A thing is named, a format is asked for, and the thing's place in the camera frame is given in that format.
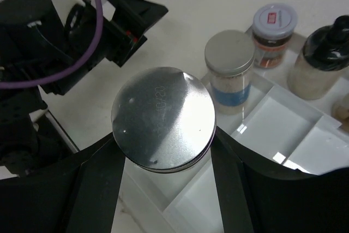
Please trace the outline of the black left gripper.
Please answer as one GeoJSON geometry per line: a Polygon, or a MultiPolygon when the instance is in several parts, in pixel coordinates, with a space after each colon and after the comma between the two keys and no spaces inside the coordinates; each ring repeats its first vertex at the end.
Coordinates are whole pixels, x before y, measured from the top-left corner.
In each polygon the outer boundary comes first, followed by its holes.
{"type": "Polygon", "coordinates": [[[42,88],[64,95],[103,59],[123,66],[168,12],[147,0],[107,0],[115,11],[98,26],[96,8],[83,1],[84,7],[73,6],[65,24],[52,0],[1,1],[2,89],[23,89],[58,74],[42,88]]]}

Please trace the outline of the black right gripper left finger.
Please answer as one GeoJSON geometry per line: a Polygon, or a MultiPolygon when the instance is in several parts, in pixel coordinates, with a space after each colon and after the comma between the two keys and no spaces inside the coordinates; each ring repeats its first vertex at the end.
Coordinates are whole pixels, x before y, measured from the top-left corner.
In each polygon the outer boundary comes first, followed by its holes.
{"type": "Polygon", "coordinates": [[[1,232],[111,232],[125,157],[113,135],[1,180],[1,232]]]}

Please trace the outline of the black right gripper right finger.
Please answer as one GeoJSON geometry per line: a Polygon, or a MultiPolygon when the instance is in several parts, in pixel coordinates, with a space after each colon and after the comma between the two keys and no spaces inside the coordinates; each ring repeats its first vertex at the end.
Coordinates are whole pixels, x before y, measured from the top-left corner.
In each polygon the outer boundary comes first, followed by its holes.
{"type": "Polygon", "coordinates": [[[210,150],[225,232],[348,232],[348,168],[289,169],[220,128],[210,150]]]}

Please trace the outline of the blue-label white bead jar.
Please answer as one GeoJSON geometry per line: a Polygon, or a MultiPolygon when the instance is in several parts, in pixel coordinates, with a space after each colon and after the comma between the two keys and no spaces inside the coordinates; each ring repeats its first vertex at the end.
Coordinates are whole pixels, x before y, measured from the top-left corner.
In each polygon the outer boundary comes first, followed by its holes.
{"type": "Polygon", "coordinates": [[[201,80],[178,68],[155,67],[122,86],[111,124],[116,144],[131,162],[170,174],[191,168],[208,152],[216,114],[201,80]]]}

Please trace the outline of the black-top white powder bottle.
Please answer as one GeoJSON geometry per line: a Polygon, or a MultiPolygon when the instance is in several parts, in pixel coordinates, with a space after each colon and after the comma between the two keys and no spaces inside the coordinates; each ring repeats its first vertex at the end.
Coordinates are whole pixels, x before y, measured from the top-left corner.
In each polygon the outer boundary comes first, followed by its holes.
{"type": "Polygon", "coordinates": [[[305,41],[287,78],[289,90],[304,100],[322,98],[348,67],[348,15],[315,30],[305,41]]]}

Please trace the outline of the blue-label silver-lid jar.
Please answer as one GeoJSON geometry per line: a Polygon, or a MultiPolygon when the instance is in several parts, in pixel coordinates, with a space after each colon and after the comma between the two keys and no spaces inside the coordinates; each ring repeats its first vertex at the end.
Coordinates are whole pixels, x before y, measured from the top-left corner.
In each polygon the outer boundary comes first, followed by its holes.
{"type": "Polygon", "coordinates": [[[255,45],[244,32],[225,30],[212,36],[204,49],[216,109],[227,115],[243,111],[248,100],[255,45]]]}

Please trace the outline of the red-label white-lid jar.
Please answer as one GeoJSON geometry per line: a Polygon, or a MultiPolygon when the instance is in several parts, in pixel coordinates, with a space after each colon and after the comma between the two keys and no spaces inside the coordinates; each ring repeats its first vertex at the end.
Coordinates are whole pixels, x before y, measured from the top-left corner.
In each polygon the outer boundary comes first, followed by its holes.
{"type": "Polygon", "coordinates": [[[255,13],[251,36],[256,66],[271,69],[282,63],[297,22],[296,11],[285,3],[267,4],[255,13]]]}

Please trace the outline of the black-top brown powder bottle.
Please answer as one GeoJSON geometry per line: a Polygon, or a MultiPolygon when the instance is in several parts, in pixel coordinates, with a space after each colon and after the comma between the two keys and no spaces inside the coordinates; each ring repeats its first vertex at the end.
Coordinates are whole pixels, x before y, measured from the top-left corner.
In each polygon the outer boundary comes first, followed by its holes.
{"type": "Polygon", "coordinates": [[[331,115],[339,121],[347,121],[348,105],[344,103],[342,100],[336,101],[332,106],[331,115]]]}

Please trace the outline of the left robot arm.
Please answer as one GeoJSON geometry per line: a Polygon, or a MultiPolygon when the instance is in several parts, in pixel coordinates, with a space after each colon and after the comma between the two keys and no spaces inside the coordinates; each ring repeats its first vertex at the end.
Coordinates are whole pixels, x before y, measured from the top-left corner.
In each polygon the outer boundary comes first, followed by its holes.
{"type": "Polygon", "coordinates": [[[1,166],[16,176],[76,152],[42,93],[65,95],[102,60],[117,66],[168,9],[147,0],[1,0],[1,166]]]}

